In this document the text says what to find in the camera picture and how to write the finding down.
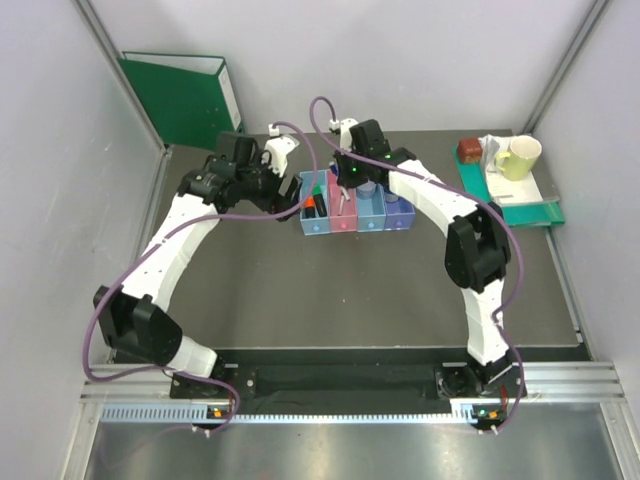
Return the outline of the orange highlighter marker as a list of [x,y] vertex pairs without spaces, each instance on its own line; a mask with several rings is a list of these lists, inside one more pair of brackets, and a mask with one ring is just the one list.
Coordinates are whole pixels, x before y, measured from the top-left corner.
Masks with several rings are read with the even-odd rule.
[[320,216],[320,211],[318,210],[313,196],[308,197],[305,201],[303,213],[305,219],[317,218]]

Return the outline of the purple drawer box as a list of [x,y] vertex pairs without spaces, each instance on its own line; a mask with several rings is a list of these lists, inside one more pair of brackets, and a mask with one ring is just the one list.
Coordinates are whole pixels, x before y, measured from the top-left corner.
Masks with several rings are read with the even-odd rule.
[[415,209],[414,206],[403,197],[399,196],[398,201],[395,203],[387,203],[384,199],[384,209],[386,215],[384,224],[385,231],[409,230],[412,227],[415,220]]

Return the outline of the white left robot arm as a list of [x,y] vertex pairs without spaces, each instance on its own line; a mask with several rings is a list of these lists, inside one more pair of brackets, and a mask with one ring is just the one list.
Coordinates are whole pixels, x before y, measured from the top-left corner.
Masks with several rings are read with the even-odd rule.
[[294,176],[288,189],[281,188],[298,144],[278,128],[271,129],[263,146],[240,133],[219,135],[203,166],[182,177],[137,263],[114,286],[96,292],[94,319],[107,346],[144,361],[146,369],[191,376],[205,396],[224,390],[227,374],[216,366],[216,352],[184,334],[168,314],[171,298],[200,244],[239,202],[248,201],[279,221],[298,211],[301,178]]

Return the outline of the sky blue drawer box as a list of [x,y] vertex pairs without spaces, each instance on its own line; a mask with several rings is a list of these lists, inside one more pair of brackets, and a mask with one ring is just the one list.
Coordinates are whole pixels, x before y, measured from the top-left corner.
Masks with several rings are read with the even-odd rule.
[[386,209],[381,187],[371,191],[368,198],[356,192],[357,231],[361,233],[379,232],[384,230]]

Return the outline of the pink drawer box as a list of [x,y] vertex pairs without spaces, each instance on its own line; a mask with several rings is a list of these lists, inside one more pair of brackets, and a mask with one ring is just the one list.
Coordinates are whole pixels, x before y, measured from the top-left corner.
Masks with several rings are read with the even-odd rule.
[[329,197],[329,223],[332,233],[355,232],[358,226],[356,191],[347,189],[348,196],[337,184],[336,175],[327,172],[327,186]]

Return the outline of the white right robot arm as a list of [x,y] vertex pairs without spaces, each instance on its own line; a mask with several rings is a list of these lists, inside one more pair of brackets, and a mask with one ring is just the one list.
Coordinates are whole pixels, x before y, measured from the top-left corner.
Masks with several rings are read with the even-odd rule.
[[465,305],[469,360],[461,370],[443,374],[440,388],[450,398],[492,394],[514,361],[499,310],[511,260],[501,209],[494,203],[482,207],[445,185],[411,151],[392,148],[375,120],[332,120],[329,128],[339,137],[339,185],[373,182],[408,201],[444,234],[445,270]]

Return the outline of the black white marker pen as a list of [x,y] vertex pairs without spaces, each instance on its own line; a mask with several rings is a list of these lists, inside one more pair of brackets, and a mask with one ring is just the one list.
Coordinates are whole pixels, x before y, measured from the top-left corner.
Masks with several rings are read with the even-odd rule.
[[340,194],[340,200],[339,200],[338,215],[342,216],[344,212],[344,205],[346,202],[350,200],[350,195],[345,187],[341,187],[340,191],[341,191],[341,194]]

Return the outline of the light blue drawer box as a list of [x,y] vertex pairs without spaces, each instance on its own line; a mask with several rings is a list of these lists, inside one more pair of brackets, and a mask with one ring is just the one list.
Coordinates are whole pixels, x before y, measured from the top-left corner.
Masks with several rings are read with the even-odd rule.
[[321,218],[311,218],[305,219],[303,208],[305,201],[308,197],[313,195],[314,186],[311,186],[312,182],[312,171],[305,171],[300,173],[300,177],[302,179],[302,188],[299,194],[300,199],[304,199],[303,206],[300,210],[300,223],[303,230],[303,233],[307,236],[309,235],[321,235],[321,234],[329,234],[330,233],[330,223],[329,223],[329,202],[328,202],[328,186],[327,186],[327,171],[319,170],[316,175],[315,185],[320,185],[323,190],[324,200],[326,203],[328,216]]

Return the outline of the teal clip file folder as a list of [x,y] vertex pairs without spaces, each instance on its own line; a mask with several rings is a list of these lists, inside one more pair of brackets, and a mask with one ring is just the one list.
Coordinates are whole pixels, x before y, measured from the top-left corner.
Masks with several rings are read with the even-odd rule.
[[[451,148],[464,189],[489,201],[489,191],[477,164],[462,164],[458,159],[457,147]],[[558,202],[502,207],[506,223],[510,227],[530,228],[534,226],[552,227],[564,225],[566,220]]]

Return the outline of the green highlighter marker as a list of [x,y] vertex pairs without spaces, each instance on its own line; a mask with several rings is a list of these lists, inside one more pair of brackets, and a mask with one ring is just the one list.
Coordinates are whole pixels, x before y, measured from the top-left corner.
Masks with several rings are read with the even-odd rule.
[[312,198],[314,200],[317,215],[321,218],[327,217],[328,211],[324,200],[323,190],[320,185],[314,186]]

